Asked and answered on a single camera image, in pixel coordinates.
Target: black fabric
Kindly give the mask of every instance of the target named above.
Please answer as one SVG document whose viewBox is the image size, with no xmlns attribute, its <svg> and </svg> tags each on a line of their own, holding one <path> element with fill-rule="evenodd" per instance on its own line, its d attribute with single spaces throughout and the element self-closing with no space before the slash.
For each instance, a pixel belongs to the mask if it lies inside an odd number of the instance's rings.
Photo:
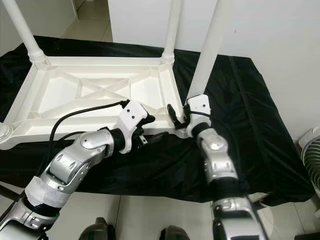
<svg viewBox="0 0 320 240">
<path fill-rule="evenodd" d="M 160 57 L 158 47 L 37 36 L 47 56 Z M 182 102 L 199 52 L 175 50 L 173 72 Z M 7 115 L 31 64 L 25 47 L 0 58 L 0 121 Z M 205 93 L 214 128 L 227 139 L 242 185 L 283 202 L 305 201 L 313 186 L 267 86 L 252 60 L 219 55 Z M 55 152 L 70 144 L 65 141 Z M 0 181 L 25 187 L 45 158 L 46 142 L 22 143 L 0 151 Z M 212 193 L 195 140 L 168 135 L 138 153 L 115 154 L 94 166 L 78 191 L 166 196 L 205 202 Z"/>
</svg>

